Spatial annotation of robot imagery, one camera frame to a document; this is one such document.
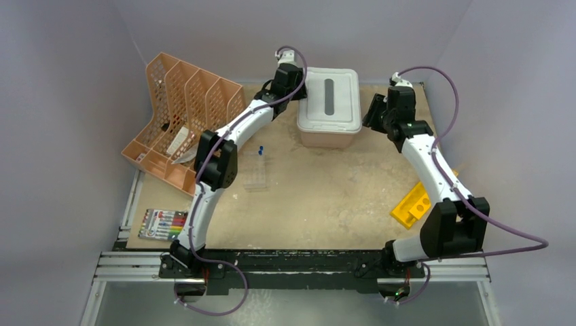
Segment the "white plastic bin lid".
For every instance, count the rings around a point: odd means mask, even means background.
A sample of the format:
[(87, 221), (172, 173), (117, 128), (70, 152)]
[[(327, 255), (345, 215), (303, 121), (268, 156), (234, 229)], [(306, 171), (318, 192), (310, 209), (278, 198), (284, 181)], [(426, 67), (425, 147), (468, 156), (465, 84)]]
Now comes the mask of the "white plastic bin lid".
[(299, 102), (297, 125), (308, 133), (357, 134), (361, 129), (358, 74), (352, 69), (310, 67), (307, 97)]

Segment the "clear plastic well plate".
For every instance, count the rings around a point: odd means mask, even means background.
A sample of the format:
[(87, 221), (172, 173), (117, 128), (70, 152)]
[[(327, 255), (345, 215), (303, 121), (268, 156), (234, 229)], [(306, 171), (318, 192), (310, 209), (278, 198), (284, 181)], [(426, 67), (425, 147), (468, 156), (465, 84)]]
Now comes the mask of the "clear plastic well plate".
[(244, 158), (244, 188), (249, 191), (267, 188), (265, 155), (258, 155), (257, 151), (246, 152)]

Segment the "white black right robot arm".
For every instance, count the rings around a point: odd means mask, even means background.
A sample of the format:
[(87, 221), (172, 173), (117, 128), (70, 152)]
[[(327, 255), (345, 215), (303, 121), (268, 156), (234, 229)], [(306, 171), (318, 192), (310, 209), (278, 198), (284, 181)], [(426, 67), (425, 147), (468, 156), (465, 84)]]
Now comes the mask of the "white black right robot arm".
[(487, 223), (480, 215), (489, 214), (490, 205), (459, 182), (434, 147), (430, 125), (416, 119), (415, 91), (392, 86), (386, 95), (376, 93), (362, 124), (387, 135), (415, 169), (432, 206), (418, 235), (386, 243), (383, 271), (398, 276), (418, 260), (481, 251)]

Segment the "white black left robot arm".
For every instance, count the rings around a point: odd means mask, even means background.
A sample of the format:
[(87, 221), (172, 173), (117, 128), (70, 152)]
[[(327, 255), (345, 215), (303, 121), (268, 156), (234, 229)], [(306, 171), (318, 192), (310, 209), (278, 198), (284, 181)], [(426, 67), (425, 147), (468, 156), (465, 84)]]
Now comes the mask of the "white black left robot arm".
[(306, 98), (307, 67), (281, 63), (274, 78), (256, 93), (248, 107), (224, 127), (205, 130), (194, 160), (195, 193), (185, 225), (170, 246), (176, 269), (187, 278), (200, 274), (207, 230), (223, 191), (238, 174), (239, 149), (261, 128), (283, 113), (290, 101)]

